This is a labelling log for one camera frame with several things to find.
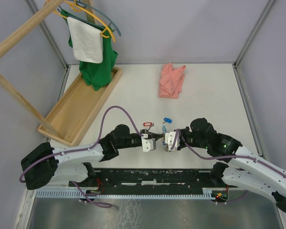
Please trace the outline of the keyring holder with blue handle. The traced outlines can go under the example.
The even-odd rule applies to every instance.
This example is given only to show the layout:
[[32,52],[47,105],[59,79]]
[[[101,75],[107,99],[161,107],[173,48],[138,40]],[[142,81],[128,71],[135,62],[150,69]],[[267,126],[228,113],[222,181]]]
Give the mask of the keyring holder with blue handle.
[[168,146],[167,146],[167,130],[166,130],[166,127],[165,125],[162,126],[162,134],[163,134],[163,137],[162,137],[162,144],[163,144],[163,148],[166,152],[168,152]]

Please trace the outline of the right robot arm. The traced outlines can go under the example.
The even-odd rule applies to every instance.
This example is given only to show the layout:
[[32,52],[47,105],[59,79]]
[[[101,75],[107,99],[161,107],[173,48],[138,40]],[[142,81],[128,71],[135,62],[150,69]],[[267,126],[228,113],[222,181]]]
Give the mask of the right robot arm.
[[206,149],[209,157],[217,160],[209,181],[219,187],[223,183],[259,194],[286,213],[286,170],[256,155],[240,141],[215,131],[205,118],[193,120],[189,127],[176,129],[171,150],[187,147]]

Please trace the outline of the red tagged key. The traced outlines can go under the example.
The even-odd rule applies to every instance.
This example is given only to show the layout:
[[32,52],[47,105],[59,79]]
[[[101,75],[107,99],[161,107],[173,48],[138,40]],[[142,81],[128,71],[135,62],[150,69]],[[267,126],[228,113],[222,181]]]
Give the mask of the red tagged key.
[[154,126],[154,123],[152,123],[152,122],[144,122],[143,126],[144,127],[152,127],[152,126]]

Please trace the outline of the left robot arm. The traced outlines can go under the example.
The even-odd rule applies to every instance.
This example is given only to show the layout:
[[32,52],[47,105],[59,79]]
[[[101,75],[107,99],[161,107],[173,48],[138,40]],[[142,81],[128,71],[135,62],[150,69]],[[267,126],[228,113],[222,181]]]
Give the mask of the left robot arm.
[[98,143],[69,148],[52,147],[49,142],[37,146],[20,164],[23,173],[20,182],[28,190],[36,190],[46,185],[68,184],[72,181],[91,186],[96,174],[92,164],[109,161],[119,155],[120,149],[141,147],[144,152],[156,148],[156,141],[163,134],[146,129],[131,133],[127,125],[118,125]]

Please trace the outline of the blue tagged key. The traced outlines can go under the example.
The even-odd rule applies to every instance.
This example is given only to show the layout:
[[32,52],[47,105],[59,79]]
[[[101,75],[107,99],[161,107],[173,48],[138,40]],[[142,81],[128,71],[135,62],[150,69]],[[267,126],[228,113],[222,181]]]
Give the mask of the blue tagged key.
[[170,119],[170,118],[168,118],[168,117],[165,117],[165,118],[163,119],[163,124],[165,124],[165,123],[171,124],[171,123],[172,123],[172,119]]

